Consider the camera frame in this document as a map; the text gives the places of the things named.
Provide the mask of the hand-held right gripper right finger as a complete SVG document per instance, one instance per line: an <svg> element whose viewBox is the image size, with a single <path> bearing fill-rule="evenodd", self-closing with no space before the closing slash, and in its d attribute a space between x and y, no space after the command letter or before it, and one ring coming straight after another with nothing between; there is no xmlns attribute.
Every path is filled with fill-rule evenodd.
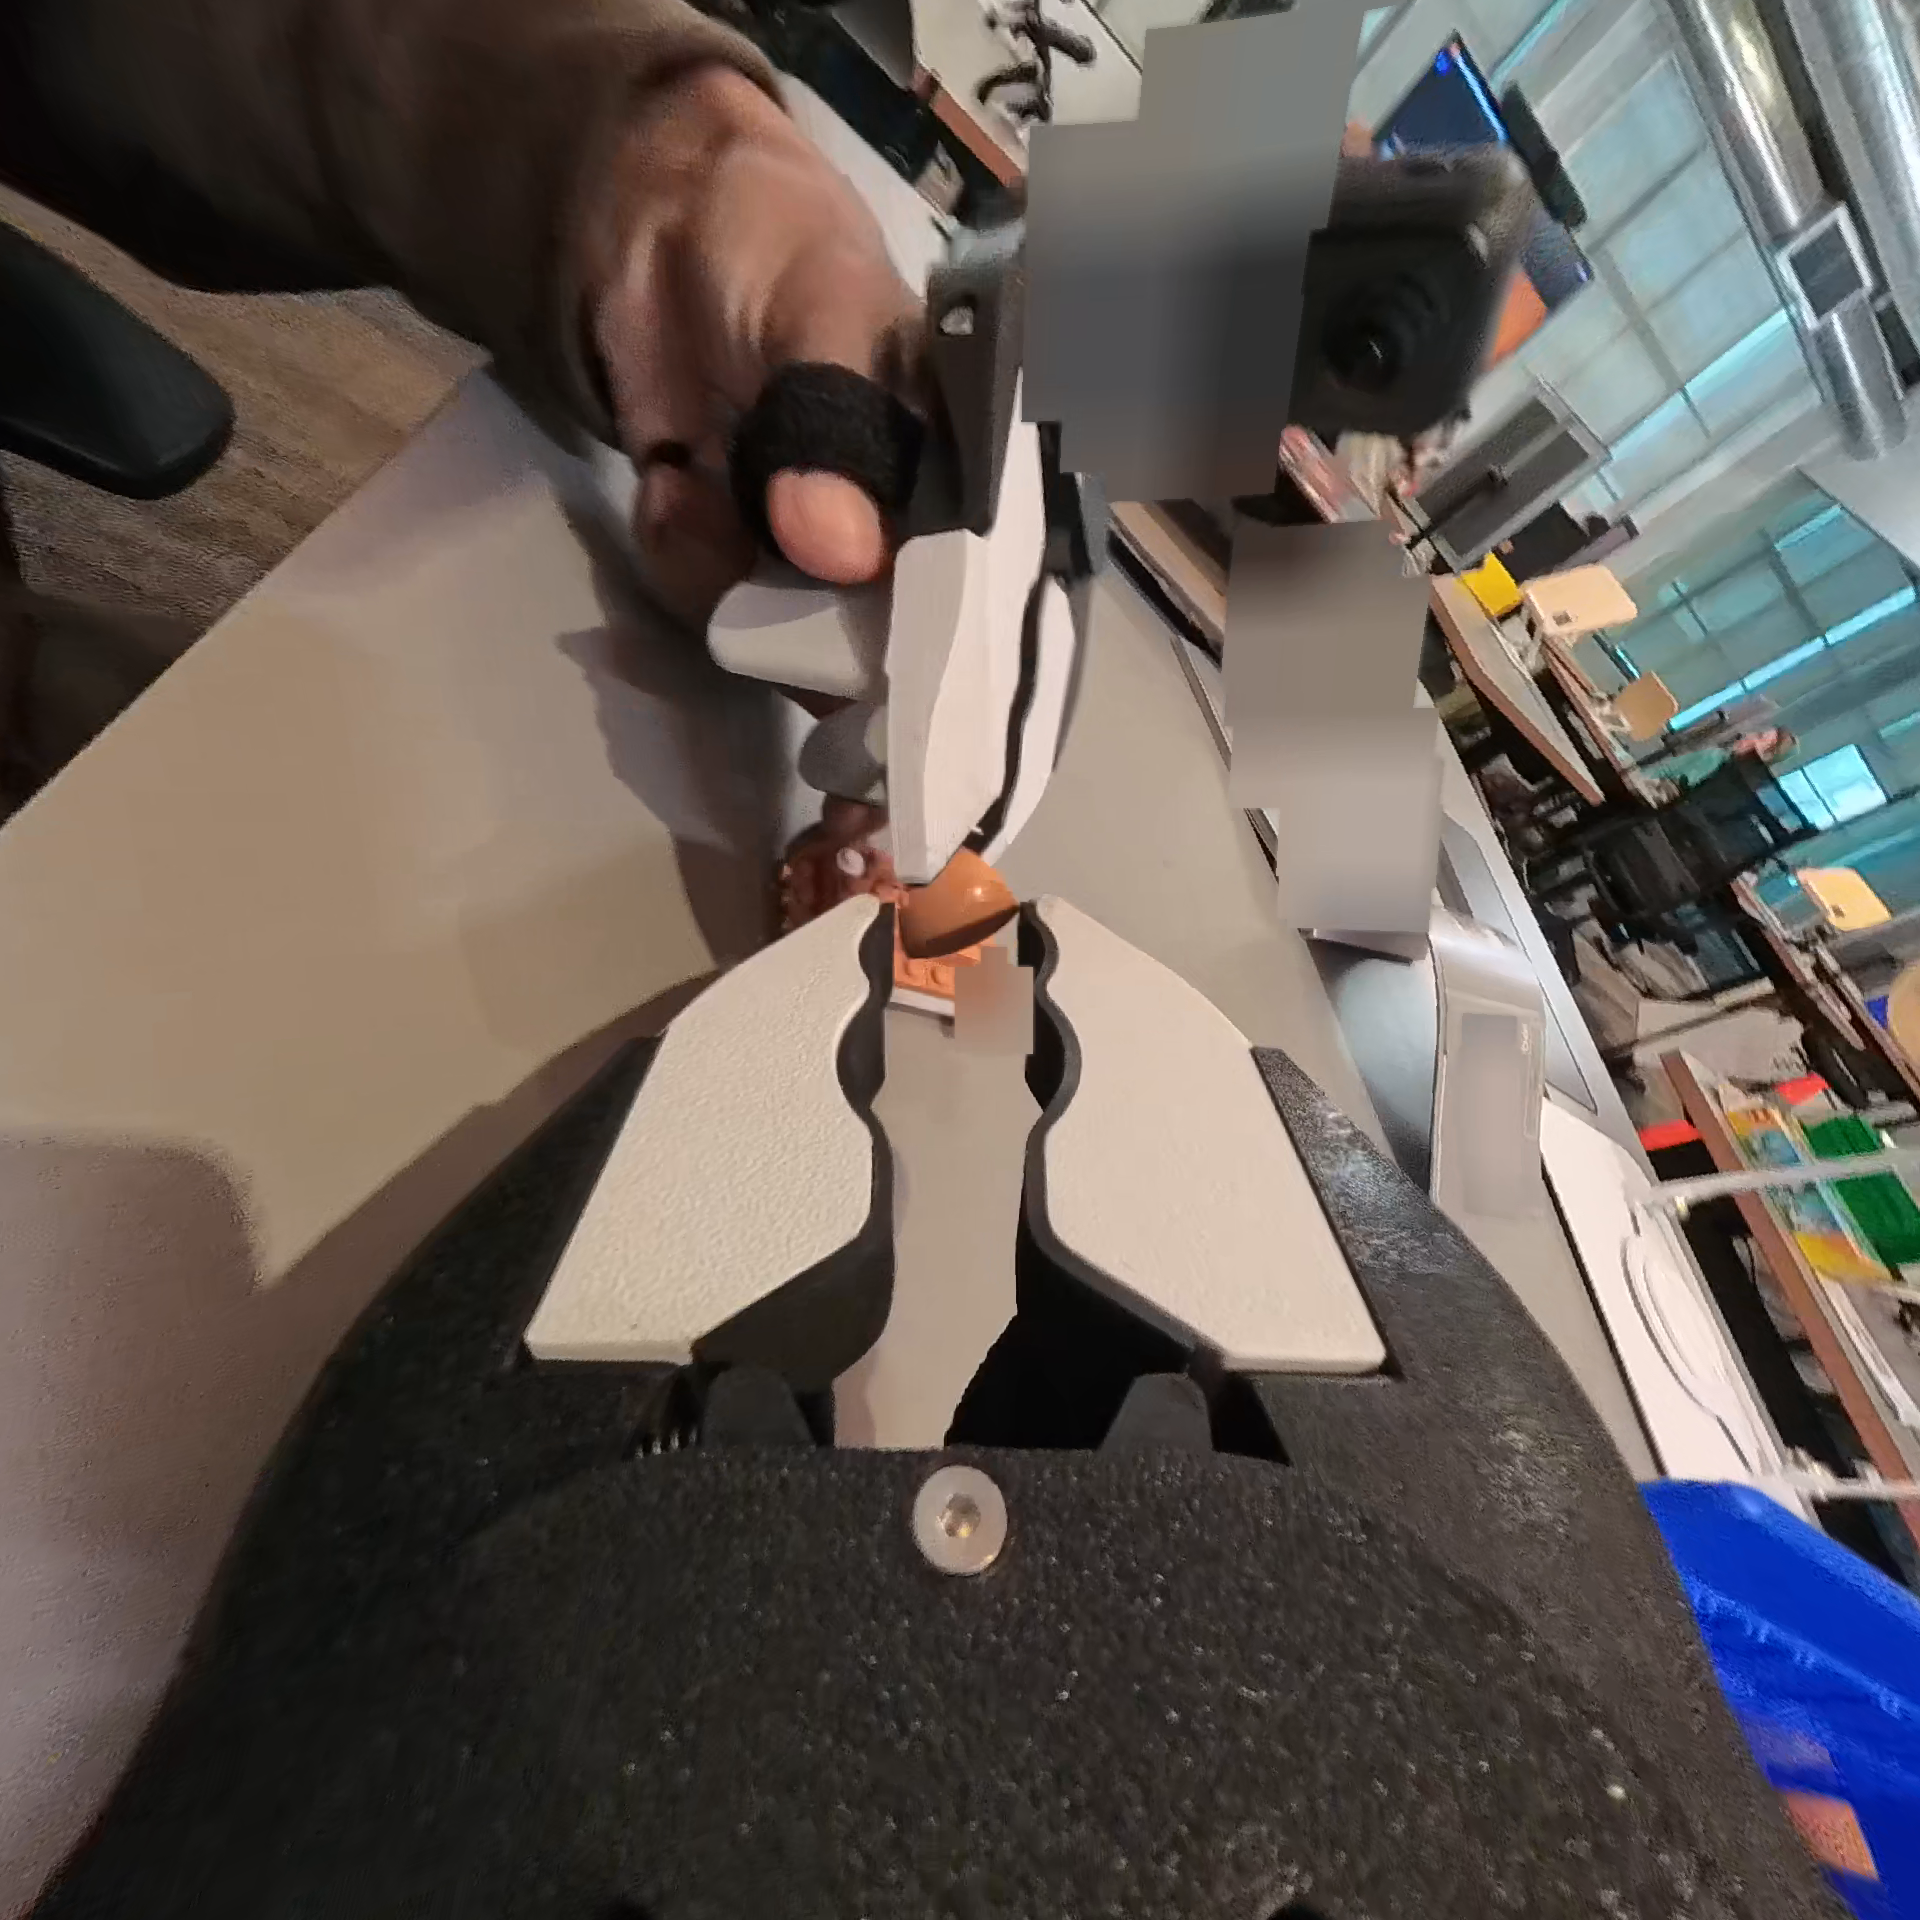
<svg viewBox="0 0 1920 1920"><path fill-rule="evenodd" d="M1060 1275L1236 1374L1370 1378L1386 1349L1255 1046L1061 896L1020 910L1032 989L1020 1224Z"/></svg>

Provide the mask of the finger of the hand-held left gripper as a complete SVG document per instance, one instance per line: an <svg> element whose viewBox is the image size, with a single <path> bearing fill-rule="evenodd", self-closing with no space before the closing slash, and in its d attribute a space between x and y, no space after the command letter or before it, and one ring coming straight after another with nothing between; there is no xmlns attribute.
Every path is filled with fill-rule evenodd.
<svg viewBox="0 0 1920 1920"><path fill-rule="evenodd" d="M928 884L1006 789L1025 617L1044 557L1042 439L1006 442L994 522L902 542L883 701L883 809L902 882Z"/></svg>
<svg viewBox="0 0 1920 1920"><path fill-rule="evenodd" d="M971 831L971 853L987 860L1009 853L1055 774L1080 683L1080 612L1080 599L1060 577L1042 577L1030 592L1006 712L1004 779Z"/></svg>

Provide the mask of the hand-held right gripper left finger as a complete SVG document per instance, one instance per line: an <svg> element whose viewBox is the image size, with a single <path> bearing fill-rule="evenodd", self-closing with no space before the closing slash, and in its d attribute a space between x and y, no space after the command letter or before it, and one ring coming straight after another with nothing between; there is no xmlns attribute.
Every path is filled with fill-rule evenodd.
<svg viewBox="0 0 1920 1920"><path fill-rule="evenodd" d="M658 1036L526 1327L537 1361L755 1365L801 1394L867 1357L895 1287L876 1119L895 913L858 896Z"/></svg>

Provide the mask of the brown rounded lego brick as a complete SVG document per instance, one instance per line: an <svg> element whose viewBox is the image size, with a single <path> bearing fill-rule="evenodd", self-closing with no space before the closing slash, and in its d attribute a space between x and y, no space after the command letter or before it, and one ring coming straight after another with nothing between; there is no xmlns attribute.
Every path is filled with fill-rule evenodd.
<svg viewBox="0 0 1920 1920"><path fill-rule="evenodd" d="M1020 910L1020 900L975 849L959 846L924 884L906 884L895 906L902 952L917 963L976 949Z"/></svg>

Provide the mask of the orange-brown lego assembly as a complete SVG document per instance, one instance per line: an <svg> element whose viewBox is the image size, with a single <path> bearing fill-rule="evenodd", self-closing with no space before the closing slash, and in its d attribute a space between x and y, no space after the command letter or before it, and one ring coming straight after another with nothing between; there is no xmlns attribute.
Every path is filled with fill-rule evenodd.
<svg viewBox="0 0 1920 1920"><path fill-rule="evenodd" d="M864 823L852 823L852 817L823 823L820 830L790 843L782 858L782 932L797 932L799 925L807 925L810 920L820 920L845 900L858 896L882 900L895 910L906 884L914 882L899 878L893 853L883 843L883 823L879 817ZM982 960L987 944L969 952L958 952L955 957L917 963L902 952L895 932L893 1008L950 1022L958 1012L958 977L962 970L971 970Z"/></svg>

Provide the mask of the blue plastic bin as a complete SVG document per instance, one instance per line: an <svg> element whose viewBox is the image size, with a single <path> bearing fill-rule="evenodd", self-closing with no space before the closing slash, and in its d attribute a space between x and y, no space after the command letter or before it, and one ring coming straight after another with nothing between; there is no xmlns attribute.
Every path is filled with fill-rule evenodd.
<svg viewBox="0 0 1920 1920"><path fill-rule="evenodd" d="M1846 1800L1880 1882L1820 1870L1853 1917L1913 1917L1916 1600L1744 1485L1653 1481L1643 1500L1772 1790Z"/></svg>

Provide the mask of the person's left forearm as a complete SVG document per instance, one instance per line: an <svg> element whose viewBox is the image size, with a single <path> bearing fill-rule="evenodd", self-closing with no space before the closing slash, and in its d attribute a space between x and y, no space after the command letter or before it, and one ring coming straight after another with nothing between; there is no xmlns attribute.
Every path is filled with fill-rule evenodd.
<svg viewBox="0 0 1920 1920"><path fill-rule="evenodd" d="M588 236L641 114L778 83L691 4L5 4L2 182L213 296L384 286L613 442Z"/></svg>

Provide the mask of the person's left hand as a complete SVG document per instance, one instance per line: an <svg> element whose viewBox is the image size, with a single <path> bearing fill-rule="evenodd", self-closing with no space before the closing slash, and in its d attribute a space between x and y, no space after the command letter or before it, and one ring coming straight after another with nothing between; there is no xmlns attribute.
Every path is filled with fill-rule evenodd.
<svg viewBox="0 0 1920 1920"><path fill-rule="evenodd" d="M726 480L734 420L794 363L914 401L923 305L855 185L726 65L644 93L597 185L587 264L641 583L699 642L758 567Z"/></svg>

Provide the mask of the white flat stand base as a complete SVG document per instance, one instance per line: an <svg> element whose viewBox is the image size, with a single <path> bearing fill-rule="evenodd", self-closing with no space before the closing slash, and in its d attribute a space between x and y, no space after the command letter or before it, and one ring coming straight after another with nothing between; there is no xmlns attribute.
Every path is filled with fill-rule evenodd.
<svg viewBox="0 0 1920 1920"><path fill-rule="evenodd" d="M1656 1475L1747 1485L1802 1521L1789 1453L1643 1165L1556 1100L1540 1106L1540 1161Z"/></svg>

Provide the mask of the grey computer monitor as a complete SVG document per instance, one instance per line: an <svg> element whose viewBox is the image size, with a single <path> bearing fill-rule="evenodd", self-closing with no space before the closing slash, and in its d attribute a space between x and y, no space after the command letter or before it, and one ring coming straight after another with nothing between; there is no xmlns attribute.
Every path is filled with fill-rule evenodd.
<svg viewBox="0 0 1920 1920"><path fill-rule="evenodd" d="M1471 569L1605 461L1602 434L1563 397L1538 389L1414 491L1414 532L1442 569Z"/></svg>

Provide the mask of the large display screen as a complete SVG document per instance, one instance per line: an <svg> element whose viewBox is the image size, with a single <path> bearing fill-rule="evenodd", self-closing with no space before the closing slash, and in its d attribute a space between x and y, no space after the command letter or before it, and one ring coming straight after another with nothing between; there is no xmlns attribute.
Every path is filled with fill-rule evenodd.
<svg viewBox="0 0 1920 1920"><path fill-rule="evenodd" d="M1588 223L1557 146L1550 140L1519 89L1497 93L1464 39L1449 36L1408 86L1401 105L1375 128L1375 154L1426 154L1452 149L1502 149L1525 170L1531 205L1524 223L1515 293L1505 302L1494 360L1512 356L1562 313L1591 281L1578 249Z"/></svg>

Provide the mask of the black office chair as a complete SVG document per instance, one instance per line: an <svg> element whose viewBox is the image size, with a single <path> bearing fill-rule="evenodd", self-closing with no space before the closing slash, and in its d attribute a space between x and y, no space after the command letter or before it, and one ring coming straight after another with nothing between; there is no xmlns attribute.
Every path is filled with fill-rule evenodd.
<svg viewBox="0 0 1920 1920"><path fill-rule="evenodd" d="M1684 910L1812 839L1808 814L1763 755L1725 755L1653 809L1595 823L1583 842L1595 923L1617 939L1667 939Z"/></svg>

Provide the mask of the stack of colourful baseplates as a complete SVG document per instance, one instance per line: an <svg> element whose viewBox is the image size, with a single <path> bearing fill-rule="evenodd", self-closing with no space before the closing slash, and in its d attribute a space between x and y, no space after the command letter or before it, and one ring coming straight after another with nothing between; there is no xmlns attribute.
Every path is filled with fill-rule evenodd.
<svg viewBox="0 0 1920 1920"><path fill-rule="evenodd" d="M1750 1170L1866 1160L1884 1148L1856 1114L1799 1120L1763 1097L1725 1106L1721 1120ZM1916 1200L1903 1174L1764 1189L1763 1205L1818 1278L1853 1287L1916 1285Z"/></svg>

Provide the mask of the silver ventilation duct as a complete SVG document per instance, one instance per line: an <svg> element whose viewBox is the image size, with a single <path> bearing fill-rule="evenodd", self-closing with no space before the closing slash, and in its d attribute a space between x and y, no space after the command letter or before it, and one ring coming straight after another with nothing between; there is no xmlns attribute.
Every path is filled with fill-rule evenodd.
<svg viewBox="0 0 1920 1920"><path fill-rule="evenodd" d="M1827 191L1760 4L1662 4L1674 60L1846 459L1909 439L1853 214Z"/></svg>

